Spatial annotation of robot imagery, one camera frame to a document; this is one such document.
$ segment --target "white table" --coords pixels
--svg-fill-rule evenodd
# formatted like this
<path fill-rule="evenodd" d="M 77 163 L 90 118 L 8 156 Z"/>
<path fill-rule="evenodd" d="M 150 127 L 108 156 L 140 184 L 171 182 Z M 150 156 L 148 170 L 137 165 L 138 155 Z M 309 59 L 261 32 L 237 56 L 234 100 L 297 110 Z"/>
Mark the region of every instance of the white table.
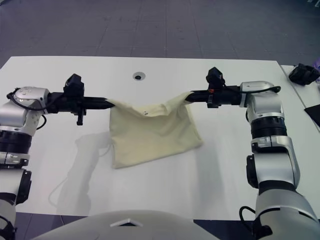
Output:
<path fill-rule="evenodd" d="M 292 65 L 281 65 L 281 68 L 285 72 L 287 76 L 292 72 L 292 70 L 295 68 Z M 309 108 L 315 105 L 320 104 L 320 89 L 319 85 L 314 81 L 310 83 L 309 85 L 301 86 L 299 84 L 296 84 L 287 78 L 288 82 L 293 86 L 296 94 L 300 98 L 304 108 Z M 313 122 L 313 124 L 316 126 L 318 131 L 320 132 L 320 127 L 311 119 L 310 121 Z"/>
<path fill-rule="evenodd" d="M 317 187 L 320 135 L 276 61 L 165 59 L 126 57 L 11 57 L 0 70 L 0 104 L 15 87 L 37 86 L 61 92 L 73 73 L 82 76 L 85 95 L 113 98 L 134 105 L 164 102 L 181 92 L 204 90 L 205 76 L 216 66 L 228 85 L 270 81 L 279 93 L 288 134 L 301 170 L 299 192 L 320 217 Z M 135 81 L 133 73 L 146 79 Z M 190 219 L 238 220 L 239 208 L 255 207 L 257 190 L 247 183 L 246 157 L 251 154 L 245 109 L 191 105 L 204 145 L 141 165 L 112 169 L 108 150 L 109 110 L 89 110 L 83 126 L 70 113 L 49 115 L 32 140 L 29 199 L 18 212 L 94 215 L 117 210 L 159 210 Z"/>

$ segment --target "wire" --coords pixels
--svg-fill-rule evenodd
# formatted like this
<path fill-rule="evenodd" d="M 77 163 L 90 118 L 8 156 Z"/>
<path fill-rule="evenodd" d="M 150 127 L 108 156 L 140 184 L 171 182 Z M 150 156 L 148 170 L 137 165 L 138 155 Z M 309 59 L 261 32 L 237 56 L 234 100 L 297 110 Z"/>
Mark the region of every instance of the wire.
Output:
<path fill-rule="evenodd" d="M 244 217 L 243 217 L 243 215 L 242 215 L 242 212 L 243 212 L 245 209 L 249 210 L 249 211 L 252 212 L 253 214 L 256 214 L 256 211 L 253 210 L 253 209 L 252 209 L 251 207 L 249 207 L 249 206 L 242 206 L 242 207 L 240 207 L 240 209 L 239 209 L 239 217 L 240 217 L 241 223 L 245 226 L 246 229 L 248 229 L 248 231 L 249 231 L 250 233 L 252 233 L 252 227 L 249 226 L 248 223 L 246 223 L 246 221 L 244 220 Z"/>
<path fill-rule="evenodd" d="M 272 87 L 269 87 L 269 88 L 266 88 L 266 89 L 261 89 L 261 90 L 256 90 L 256 91 L 240 91 L 240 90 L 234 90 L 232 88 L 229 88 L 228 86 L 226 86 L 225 84 L 223 84 L 223 86 L 231 91 L 231 92 L 235 92 L 235 93 L 239 93 L 239 94 L 257 94 L 257 93 L 263 93 L 263 92 L 266 92 L 266 91 L 273 91 L 275 93 L 278 93 L 280 92 L 281 90 L 281 87 L 280 86 L 272 86 Z"/>
<path fill-rule="evenodd" d="M 37 130 L 43 128 L 43 127 L 46 125 L 46 123 L 47 123 L 47 118 L 46 118 L 46 116 L 45 116 L 45 115 L 41 115 L 41 117 L 43 117 L 43 123 L 42 123 L 41 126 L 39 126 L 39 127 L 36 128 Z"/>
<path fill-rule="evenodd" d="M 14 92 L 10 92 L 6 97 L 11 100 L 12 102 L 14 102 L 16 105 L 18 105 L 19 107 L 21 108 L 24 108 L 24 109 L 27 109 L 27 110 L 32 110 L 32 111 L 43 111 L 45 109 L 47 109 L 48 107 L 50 107 L 52 104 L 54 104 L 58 99 L 62 98 L 63 97 L 63 93 L 58 96 L 56 99 L 52 100 L 51 102 L 49 102 L 45 107 L 41 107 L 41 108 L 34 108 L 34 107 L 29 107 L 29 106 L 24 106 L 22 105 L 21 103 L 17 102 L 13 96 L 13 94 L 16 93 L 16 91 L 18 90 L 19 88 L 17 88 Z"/>

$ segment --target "gray tiled floor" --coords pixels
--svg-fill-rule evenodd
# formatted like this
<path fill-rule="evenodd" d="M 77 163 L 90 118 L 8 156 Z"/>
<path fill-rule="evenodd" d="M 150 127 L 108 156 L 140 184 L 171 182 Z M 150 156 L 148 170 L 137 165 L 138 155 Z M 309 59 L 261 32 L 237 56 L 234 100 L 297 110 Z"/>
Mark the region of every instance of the gray tiled floor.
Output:
<path fill-rule="evenodd" d="M 0 67 L 10 56 L 53 55 L 310 65 L 320 57 L 319 24 L 320 8 L 307 0 L 7 0 Z M 17 239 L 71 219 L 20 213 Z"/>

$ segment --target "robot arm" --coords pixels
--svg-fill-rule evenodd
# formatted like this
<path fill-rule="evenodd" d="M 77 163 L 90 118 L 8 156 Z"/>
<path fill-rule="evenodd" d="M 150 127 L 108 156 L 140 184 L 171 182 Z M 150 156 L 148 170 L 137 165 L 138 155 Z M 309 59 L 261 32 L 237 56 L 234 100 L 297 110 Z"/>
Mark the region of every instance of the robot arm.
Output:
<path fill-rule="evenodd" d="M 256 239 L 266 240 L 319 239 L 317 216 L 296 191 L 300 170 L 277 94 L 280 87 L 263 81 L 226 86 L 222 73 L 215 67 L 206 79 L 208 90 L 195 91 L 186 100 L 207 102 L 208 108 L 222 104 L 247 108 L 253 153 L 246 159 L 247 180 L 259 189 L 252 234 Z"/>
<path fill-rule="evenodd" d="M 87 109 L 107 109 L 114 105 L 103 97 L 84 97 L 81 77 L 73 74 L 63 92 L 45 88 L 22 87 L 7 95 L 9 102 L 0 107 L 0 239 L 14 239 L 16 205 L 28 199 L 31 171 L 29 148 L 40 117 L 58 112 L 77 115 L 83 124 Z"/>

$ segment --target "cloth bag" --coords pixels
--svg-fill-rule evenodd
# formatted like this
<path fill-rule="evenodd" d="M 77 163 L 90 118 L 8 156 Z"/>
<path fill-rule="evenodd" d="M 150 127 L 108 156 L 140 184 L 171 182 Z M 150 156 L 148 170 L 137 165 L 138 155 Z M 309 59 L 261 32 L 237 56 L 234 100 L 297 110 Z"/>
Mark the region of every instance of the cloth bag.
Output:
<path fill-rule="evenodd" d="M 185 92 L 164 104 L 133 107 L 108 99 L 113 168 L 129 167 L 200 146 Z"/>

